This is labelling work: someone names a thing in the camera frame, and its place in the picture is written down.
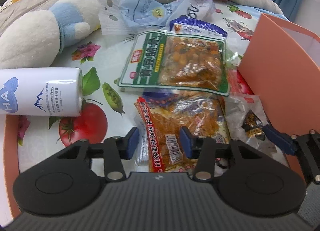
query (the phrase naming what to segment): white spray can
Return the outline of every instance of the white spray can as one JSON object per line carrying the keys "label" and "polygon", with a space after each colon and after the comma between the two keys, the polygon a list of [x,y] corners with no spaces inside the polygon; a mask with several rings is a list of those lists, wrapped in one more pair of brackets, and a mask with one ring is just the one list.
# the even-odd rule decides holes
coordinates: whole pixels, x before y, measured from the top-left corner
{"label": "white spray can", "polygon": [[81,106],[80,68],[0,70],[0,114],[79,116]]}

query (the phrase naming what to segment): plush toy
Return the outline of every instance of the plush toy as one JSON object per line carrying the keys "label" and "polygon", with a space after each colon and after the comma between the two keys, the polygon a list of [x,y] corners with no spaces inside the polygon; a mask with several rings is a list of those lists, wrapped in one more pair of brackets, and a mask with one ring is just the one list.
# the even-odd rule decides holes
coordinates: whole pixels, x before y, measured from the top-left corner
{"label": "plush toy", "polygon": [[59,0],[26,13],[0,37],[0,69],[50,66],[64,47],[99,27],[99,8],[97,0]]}

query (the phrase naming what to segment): pink flower print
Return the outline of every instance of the pink flower print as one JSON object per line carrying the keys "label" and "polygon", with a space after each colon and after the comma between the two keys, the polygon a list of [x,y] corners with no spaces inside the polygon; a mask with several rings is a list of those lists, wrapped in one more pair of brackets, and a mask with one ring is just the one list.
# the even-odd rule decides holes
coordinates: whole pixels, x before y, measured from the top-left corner
{"label": "pink flower print", "polygon": [[18,123],[18,144],[22,146],[22,140],[24,135],[30,125],[27,117],[25,115],[19,116],[19,123]]}
{"label": "pink flower print", "polygon": [[90,57],[90,56],[93,57],[96,54],[97,50],[100,48],[101,46],[98,46],[94,43],[82,46],[82,48],[79,48],[81,52],[81,58]]}

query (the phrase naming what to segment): snack package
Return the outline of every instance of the snack package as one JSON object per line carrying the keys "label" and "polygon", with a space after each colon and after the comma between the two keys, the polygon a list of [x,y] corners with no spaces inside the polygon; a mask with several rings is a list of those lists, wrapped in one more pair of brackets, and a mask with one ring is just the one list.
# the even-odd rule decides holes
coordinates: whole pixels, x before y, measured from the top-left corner
{"label": "snack package", "polygon": [[208,136],[228,143],[220,103],[208,93],[193,92],[167,107],[151,105],[142,97],[136,107],[146,123],[151,172],[192,172],[196,159],[189,160],[181,148],[179,132],[188,127],[195,136]]}
{"label": "snack package", "polygon": [[170,31],[184,35],[202,35],[206,37],[226,38],[228,33],[221,27],[198,19],[180,17],[170,22]]}
{"label": "snack package", "polygon": [[262,130],[262,127],[268,124],[268,120],[259,97],[238,93],[224,100],[230,137],[261,151],[266,150],[264,146],[273,146],[273,151],[276,152],[274,144],[270,144]]}
{"label": "snack package", "polygon": [[[178,91],[178,90],[168,90],[168,89],[162,89],[162,88],[155,88],[150,89],[149,91],[144,91],[142,94],[142,97],[146,100],[146,103],[150,108],[153,107],[168,107],[168,105],[180,100],[181,98],[186,98],[189,96],[194,95],[193,91]],[[144,130],[141,130],[141,132],[146,131],[145,125],[143,125]],[[142,142],[139,142],[137,146],[137,157],[135,160],[136,166],[145,166],[146,164],[149,165],[149,155],[148,155],[148,139],[147,135],[143,139]]]}
{"label": "snack package", "polygon": [[120,87],[165,88],[229,94],[225,41],[154,30],[138,34]]}

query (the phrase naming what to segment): barcode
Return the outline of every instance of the barcode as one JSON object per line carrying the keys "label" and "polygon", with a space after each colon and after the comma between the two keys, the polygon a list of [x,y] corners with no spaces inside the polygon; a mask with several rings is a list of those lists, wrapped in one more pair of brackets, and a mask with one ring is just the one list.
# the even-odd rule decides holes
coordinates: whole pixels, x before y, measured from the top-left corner
{"label": "barcode", "polygon": [[180,150],[176,136],[174,134],[167,134],[165,136],[165,142],[169,150],[169,156],[172,164],[176,164],[182,161],[182,152]]}

